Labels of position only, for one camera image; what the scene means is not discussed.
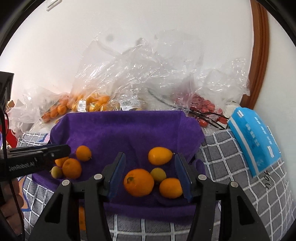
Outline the person left hand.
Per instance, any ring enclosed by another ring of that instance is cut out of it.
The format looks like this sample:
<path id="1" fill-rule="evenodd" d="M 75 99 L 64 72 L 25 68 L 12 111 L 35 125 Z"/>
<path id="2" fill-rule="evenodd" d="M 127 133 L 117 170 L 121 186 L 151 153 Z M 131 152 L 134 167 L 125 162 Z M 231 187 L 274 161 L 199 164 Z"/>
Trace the person left hand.
<path id="1" fill-rule="evenodd" d="M 20 195 L 19 182 L 17 179 L 13 179 L 12 184 L 15 190 L 18 205 L 19 207 L 22 207 L 23 197 Z M 4 187 L 4 196 L 6 197 L 6 202 L 1 206 L 1 211 L 15 234 L 20 235 L 23 233 L 22 222 L 9 184 Z"/>

